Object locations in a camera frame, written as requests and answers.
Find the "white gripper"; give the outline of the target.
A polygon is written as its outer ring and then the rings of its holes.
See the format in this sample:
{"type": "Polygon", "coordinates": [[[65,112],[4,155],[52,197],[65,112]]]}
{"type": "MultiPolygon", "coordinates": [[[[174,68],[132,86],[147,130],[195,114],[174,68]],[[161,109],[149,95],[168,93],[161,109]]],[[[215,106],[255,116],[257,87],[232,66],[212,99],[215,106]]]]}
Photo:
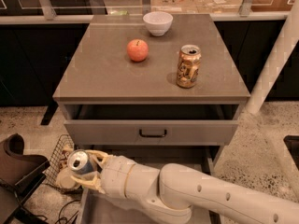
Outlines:
{"type": "Polygon", "coordinates": [[[109,155],[100,150],[87,150],[93,169],[102,168],[100,178],[92,175],[91,178],[72,175],[71,178],[86,189],[93,189],[106,194],[111,198],[125,199],[125,186],[130,172],[136,165],[124,156],[109,155]]]}

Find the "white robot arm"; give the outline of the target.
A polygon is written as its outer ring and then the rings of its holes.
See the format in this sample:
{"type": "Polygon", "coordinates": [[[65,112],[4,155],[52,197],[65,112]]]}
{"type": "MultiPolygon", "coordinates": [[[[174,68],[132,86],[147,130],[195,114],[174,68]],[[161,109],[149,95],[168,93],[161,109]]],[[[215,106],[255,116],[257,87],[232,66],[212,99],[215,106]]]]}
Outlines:
{"type": "Polygon", "coordinates": [[[299,224],[299,203],[247,189],[184,165],[138,164],[98,150],[76,150],[67,160],[71,178],[110,198],[137,202],[162,224],[186,224],[194,207],[239,224],[299,224]]]}

